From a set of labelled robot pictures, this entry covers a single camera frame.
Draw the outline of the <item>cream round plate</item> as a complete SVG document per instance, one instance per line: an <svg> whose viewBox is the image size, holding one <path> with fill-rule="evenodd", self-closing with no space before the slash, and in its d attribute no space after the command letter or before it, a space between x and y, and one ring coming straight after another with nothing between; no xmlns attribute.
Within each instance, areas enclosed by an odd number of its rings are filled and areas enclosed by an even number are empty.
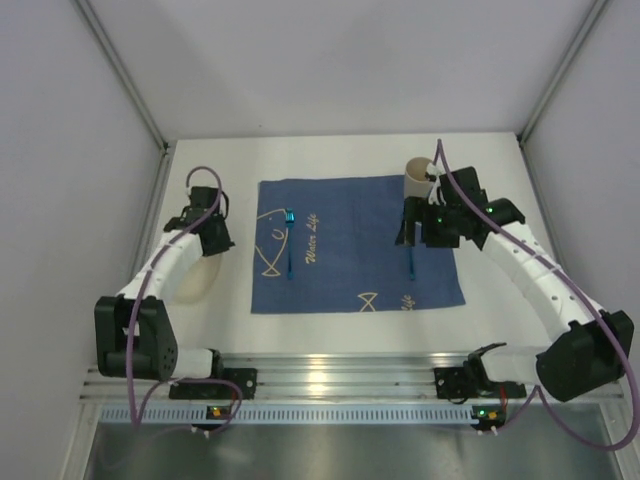
<svg viewBox="0 0 640 480"><path fill-rule="evenodd" d="M188 305L203 300L216 282L222 261L222 254L199 258L182 277L170 302Z"/></svg>

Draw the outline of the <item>blue fish placemat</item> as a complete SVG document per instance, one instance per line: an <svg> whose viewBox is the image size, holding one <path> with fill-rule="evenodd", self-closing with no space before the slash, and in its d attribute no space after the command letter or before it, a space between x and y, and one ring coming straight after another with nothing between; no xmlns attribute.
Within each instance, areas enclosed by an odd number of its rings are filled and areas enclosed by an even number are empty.
<svg viewBox="0 0 640 480"><path fill-rule="evenodd" d="M454 253L414 248L409 279L400 175L263 181L258 187L251 311L370 313L462 306ZM287 279L285 209L292 208L293 273Z"/></svg>

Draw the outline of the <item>blue metallic fork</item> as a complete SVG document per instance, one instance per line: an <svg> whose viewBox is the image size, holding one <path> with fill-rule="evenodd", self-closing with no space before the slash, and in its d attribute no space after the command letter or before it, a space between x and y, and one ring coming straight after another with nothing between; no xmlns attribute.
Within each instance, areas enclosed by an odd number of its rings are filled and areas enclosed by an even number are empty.
<svg viewBox="0 0 640 480"><path fill-rule="evenodd" d="M293 273L293 229L295 226L295 213L292 208L285 209L285 224L287 233L287 279L292 280L294 278Z"/></svg>

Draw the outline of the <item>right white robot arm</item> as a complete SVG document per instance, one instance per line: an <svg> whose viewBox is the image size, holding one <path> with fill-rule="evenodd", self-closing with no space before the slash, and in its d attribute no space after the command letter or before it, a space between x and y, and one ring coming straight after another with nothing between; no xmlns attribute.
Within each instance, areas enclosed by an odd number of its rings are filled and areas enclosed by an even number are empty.
<svg viewBox="0 0 640 480"><path fill-rule="evenodd" d="M461 240L473 242L502 269L550 342L545 348L497 342L473 351L465 367L477 390L508 382L539 384L552 398L567 402L624 376L622 357L603 330L609 328L628 353L632 320L590 298L580 300L512 201L489 200L472 167L445 173L428 161L407 172L397 244L456 248Z"/></svg>

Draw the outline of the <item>beige cup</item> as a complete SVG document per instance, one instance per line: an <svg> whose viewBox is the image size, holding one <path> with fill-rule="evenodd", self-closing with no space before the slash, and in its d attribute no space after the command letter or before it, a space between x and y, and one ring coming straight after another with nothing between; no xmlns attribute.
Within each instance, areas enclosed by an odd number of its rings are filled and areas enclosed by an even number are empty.
<svg viewBox="0 0 640 480"><path fill-rule="evenodd" d="M415 157L405 165L404 198L429 196L433 182L427 177L427 170L432 160L426 157Z"/></svg>

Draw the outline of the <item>blue metallic spoon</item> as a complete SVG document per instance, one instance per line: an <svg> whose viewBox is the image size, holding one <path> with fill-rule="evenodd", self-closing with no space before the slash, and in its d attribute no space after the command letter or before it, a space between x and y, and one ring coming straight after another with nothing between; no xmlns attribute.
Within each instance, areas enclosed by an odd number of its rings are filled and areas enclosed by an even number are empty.
<svg viewBox="0 0 640 480"><path fill-rule="evenodd" d="M414 259L414 247L407 247L407 259L408 259L408 271L409 271L409 279L411 281L415 281L416 279L416 270L415 270L415 259Z"/></svg>

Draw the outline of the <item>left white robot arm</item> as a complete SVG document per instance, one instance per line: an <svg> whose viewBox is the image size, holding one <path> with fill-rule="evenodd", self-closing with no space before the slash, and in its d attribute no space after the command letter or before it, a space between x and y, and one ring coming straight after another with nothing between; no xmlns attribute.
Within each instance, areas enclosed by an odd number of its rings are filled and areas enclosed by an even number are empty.
<svg viewBox="0 0 640 480"><path fill-rule="evenodd" d="M227 201L215 187L191 188L189 204L165 224L142 269L116 295L97 301L97 364L103 376L156 381L222 376L219 351L178 345L167 304L198 261L235 245L220 207Z"/></svg>

